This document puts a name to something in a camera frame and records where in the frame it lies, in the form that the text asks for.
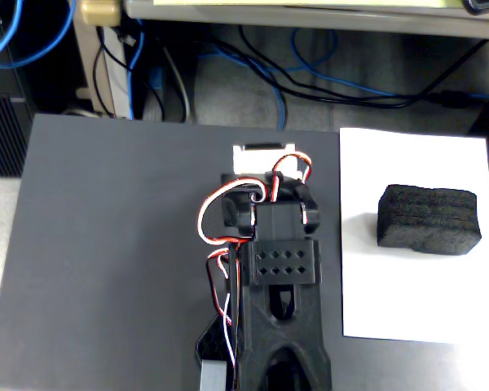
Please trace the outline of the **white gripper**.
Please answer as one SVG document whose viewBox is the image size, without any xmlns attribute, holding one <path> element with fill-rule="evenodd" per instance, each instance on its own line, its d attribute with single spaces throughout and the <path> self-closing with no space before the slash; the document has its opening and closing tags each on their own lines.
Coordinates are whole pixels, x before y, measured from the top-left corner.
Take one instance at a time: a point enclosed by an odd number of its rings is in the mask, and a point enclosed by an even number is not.
<svg viewBox="0 0 489 391">
<path fill-rule="evenodd" d="M 233 145 L 233 174 L 266 174 L 278 160 L 296 151 L 294 143 L 259 143 Z M 300 179 L 301 170 L 295 156 L 288 156 L 276 169 L 285 177 Z"/>
</svg>

